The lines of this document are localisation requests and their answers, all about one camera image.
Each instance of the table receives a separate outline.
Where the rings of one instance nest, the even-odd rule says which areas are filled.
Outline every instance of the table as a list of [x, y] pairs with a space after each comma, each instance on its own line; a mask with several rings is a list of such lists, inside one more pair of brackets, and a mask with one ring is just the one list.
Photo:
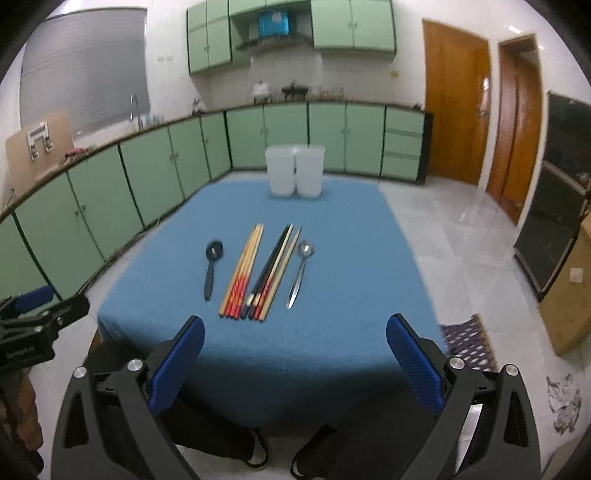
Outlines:
[[[286, 223], [315, 248], [300, 294], [285, 302], [292, 258], [264, 323], [217, 310], [244, 243], [265, 224], [254, 275]], [[212, 300], [203, 299], [205, 246], [224, 244]], [[315, 200], [276, 199], [264, 181], [223, 181], [199, 191], [149, 240], [99, 310], [103, 338], [148, 352], [200, 316], [205, 344], [186, 387], [242, 426], [329, 423], [369, 394], [406, 385], [385, 328], [402, 313], [446, 350], [412, 253], [377, 184], [326, 181]]]

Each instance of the window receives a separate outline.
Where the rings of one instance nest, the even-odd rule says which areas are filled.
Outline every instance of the window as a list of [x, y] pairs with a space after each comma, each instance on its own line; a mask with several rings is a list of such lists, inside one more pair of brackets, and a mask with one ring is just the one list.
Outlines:
[[77, 12], [43, 22], [27, 41], [21, 128], [65, 108], [74, 137], [129, 118], [136, 94], [150, 111], [145, 68], [146, 10]]

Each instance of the white plastic bin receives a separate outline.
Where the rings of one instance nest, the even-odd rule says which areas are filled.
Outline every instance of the white plastic bin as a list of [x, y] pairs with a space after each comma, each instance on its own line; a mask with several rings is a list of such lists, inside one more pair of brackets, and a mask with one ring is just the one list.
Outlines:
[[310, 145], [295, 152], [295, 182], [302, 197], [315, 198], [322, 193], [324, 146]]
[[296, 187], [296, 149], [300, 145], [272, 145], [265, 150], [271, 193], [288, 197]]

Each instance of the blue gripper pad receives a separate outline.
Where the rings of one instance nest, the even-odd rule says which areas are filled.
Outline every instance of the blue gripper pad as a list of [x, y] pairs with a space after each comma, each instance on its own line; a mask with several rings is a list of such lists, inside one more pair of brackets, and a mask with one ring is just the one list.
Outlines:
[[49, 285], [19, 295], [14, 302], [14, 309], [21, 313], [30, 312], [53, 300], [53, 288]]
[[173, 340], [173, 345], [152, 376], [148, 407], [157, 417], [170, 408], [183, 382], [194, 365], [203, 342], [205, 326], [201, 318], [192, 316]]
[[402, 367], [419, 403], [439, 413], [445, 403], [441, 390], [441, 377], [414, 337], [396, 315], [389, 318], [386, 325], [386, 339], [390, 350]]

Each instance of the black spoon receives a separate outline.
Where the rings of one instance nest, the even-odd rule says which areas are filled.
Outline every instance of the black spoon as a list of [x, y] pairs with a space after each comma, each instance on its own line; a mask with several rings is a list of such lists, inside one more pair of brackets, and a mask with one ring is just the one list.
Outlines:
[[207, 268], [207, 276], [205, 277], [205, 288], [203, 290], [203, 294], [205, 295], [205, 300], [209, 301], [212, 297], [213, 291], [213, 264], [221, 258], [223, 255], [223, 245], [220, 240], [214, 240], [211, 242], [206, 250], [205, 256], [209, 260], [209, 266]]

